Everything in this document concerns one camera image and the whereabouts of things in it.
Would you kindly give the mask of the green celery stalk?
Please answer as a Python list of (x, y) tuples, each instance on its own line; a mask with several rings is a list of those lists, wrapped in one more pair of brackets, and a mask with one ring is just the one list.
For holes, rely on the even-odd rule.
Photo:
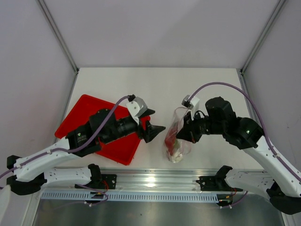
[(173, 163), (178, 163), (183, 159), (181, 143), (177, 140), (168, 149), (168, 158)]

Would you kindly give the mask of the clear zip top bag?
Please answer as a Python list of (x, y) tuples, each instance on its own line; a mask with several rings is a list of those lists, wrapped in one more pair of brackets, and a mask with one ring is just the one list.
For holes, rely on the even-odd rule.
[[(177, 107), (174, 110), (172, 123), (171, 123), (169, 129), (170, 128), (177, 128), (177, 130), (179, 132), (180, 129), (183, 127), (183, 118), (184, 118), (184, 116), (187, 112), (188, 112), (187, 108)], [(181, 140), (181, 139), (177, 139), (177, 141), (179, 141), (181, 143), (182, 154), (183, 154), (183, 158), (184, 158), (185, 155), (187, 155), (191, 152), (191, 143), (189, 143), (188, 141), (185, 141), (185, 140)]]

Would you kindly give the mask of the red plastic tray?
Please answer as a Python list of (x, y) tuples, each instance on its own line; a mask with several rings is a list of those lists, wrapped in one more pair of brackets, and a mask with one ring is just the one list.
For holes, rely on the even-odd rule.
[[(113, 106), (114, 103), (82, 95), (56, 130), (55, 137), (58, 139), (65, 137), (69, 132), (85, 124), (97, 111), (110, 110)], [(101, 143), (101, 150), (96, 154), (127, 166), (131, 163), (140, 141), (137, 134), (131, 134), (107, 145)]]

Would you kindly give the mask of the red toy lobster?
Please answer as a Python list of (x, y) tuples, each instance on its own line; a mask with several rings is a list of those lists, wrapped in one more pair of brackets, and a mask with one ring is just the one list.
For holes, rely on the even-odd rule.
[(167, 148), (167, 152), (170, 155), (173, 155), (174, 151), (176, 150), (175, 146), (177, 143), (177, 139), (176, 139), (177, 132), (178, 132), (177, 128), (170, 128), (164, 140), (165, 147)]

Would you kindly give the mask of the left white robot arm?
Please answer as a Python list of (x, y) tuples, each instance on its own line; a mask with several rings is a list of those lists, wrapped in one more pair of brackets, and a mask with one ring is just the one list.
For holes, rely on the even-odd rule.
[(96, 153), (101, 145), (133, 134), (149, 143), (164, 130), (164, 126), (142, 122), (140, 117), (138, 121), (130, 115), (117, 120), (109, 109), (101, 109), (54, 145), (28, 157), (9, 156), (7, 168), (13, 175), (6, 179), (6, 184), (17, 195), (33, 194), (46, 186), (101, 188), (103, 177), (99, 166), (58, 169), (57, 165)]

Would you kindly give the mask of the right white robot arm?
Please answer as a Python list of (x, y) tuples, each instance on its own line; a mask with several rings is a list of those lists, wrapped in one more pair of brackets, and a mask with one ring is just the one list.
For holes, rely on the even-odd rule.
[(222, 166), (214, 176), (200, 176), (202, 191), (245, 190), (267, 199), (287, 215), (301, 211), (301, 173), (276, 148), (263, 128), (250, 118), (236, 116), (229, 101), (215, 97), (205, 103), (207, 115), (199, 111), (199, 99), (186, 96), (182, 105), (189, 109), (176, 138), (191, 143), (203, 135), (221, 135), (229, 144), (254, 158), (270, 175), (254, 176), (230, 166)]

